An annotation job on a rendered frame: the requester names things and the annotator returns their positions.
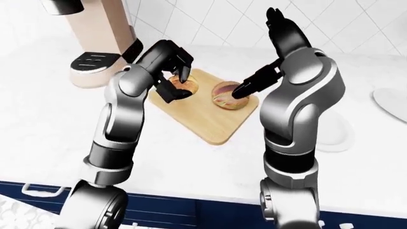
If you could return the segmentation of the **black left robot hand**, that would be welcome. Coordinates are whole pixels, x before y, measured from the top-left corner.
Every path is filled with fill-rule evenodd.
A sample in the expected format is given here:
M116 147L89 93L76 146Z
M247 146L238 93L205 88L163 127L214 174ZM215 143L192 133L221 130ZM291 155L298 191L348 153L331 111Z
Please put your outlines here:
M173 41L161 39L148 49L135 63L141 66L150 75L156 92L166 103L185 99L187 95L182 89L177 89L163 76L163 72L170 72L176 76L180 83L185 83L190 75L191 64L194 58L182 47Z

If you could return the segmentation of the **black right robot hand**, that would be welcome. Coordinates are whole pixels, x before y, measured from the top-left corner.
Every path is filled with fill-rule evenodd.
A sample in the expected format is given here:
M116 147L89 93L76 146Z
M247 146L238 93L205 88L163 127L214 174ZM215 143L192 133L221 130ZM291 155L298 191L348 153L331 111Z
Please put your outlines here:
M297 24L283 16L279 9L270 7L266 11L266 17L268 35L279 58L271 64L263 66L249 78L246 78L232 92L231 95L234 99L248 97L253 93L263 91L274 85L285 75L283 70L280 69L281 64L288 55L299 49L312 47L308 38Z

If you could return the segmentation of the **round brown bread roll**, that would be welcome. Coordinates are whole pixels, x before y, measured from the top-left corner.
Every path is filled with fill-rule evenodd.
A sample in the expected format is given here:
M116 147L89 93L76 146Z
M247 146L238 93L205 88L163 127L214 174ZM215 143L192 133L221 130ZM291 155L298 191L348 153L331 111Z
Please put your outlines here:
M197 80L193 76L189 76L187 81L181 83L178 76L172 76L169 78L169 81L177 88L190 91L192 94L195 94L198 91L199 85Z

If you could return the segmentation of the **round reddish bread roll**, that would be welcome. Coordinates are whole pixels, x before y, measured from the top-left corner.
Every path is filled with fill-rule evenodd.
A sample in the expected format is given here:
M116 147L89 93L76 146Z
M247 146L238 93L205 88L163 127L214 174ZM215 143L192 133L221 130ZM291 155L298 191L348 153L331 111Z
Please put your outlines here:
M227 110L239 110L249 103L249 97L234 99L232 93L240 83L235 81L222 81L212 89L212 102L220 108Z

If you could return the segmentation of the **wooden cutting board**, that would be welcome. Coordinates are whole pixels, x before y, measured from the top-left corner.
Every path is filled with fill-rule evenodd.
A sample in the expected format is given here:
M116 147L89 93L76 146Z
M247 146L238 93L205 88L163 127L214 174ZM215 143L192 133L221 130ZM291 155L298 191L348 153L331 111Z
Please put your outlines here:
M223 80L200 69L192 69L190 76L198 83L198 91L191 97L169 104L155 92L148 99L175 121L211 145L226 143L259 105L252 95L249 103L240 110L225 110L213 104L212 89Z

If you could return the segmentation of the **beige black coffee machine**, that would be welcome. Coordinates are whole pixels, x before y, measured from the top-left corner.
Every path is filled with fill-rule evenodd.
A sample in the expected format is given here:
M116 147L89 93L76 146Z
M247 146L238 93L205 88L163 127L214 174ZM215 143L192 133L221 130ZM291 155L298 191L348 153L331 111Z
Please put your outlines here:
M83 49L70 65L73 85L103 87L140 55L143 45L128 22L123 0L40 1L50 15L65 16Z

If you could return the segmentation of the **white round plate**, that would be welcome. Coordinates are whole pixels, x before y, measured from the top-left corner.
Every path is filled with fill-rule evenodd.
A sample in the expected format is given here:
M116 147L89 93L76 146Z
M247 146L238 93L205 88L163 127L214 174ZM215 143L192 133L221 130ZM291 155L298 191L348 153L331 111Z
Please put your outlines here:
M407 122L407 93L397 89L379 88L373 91L373 99L384 111Z

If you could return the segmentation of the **navy blue cabinet front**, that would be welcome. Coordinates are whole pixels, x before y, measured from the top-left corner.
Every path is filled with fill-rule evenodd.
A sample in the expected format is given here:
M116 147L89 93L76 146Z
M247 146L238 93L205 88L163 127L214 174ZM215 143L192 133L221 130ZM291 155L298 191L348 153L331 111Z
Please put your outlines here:
M407 229L407 219L321 212L323 229ZM165 229L274 229L258 205L129 194L124 223Z

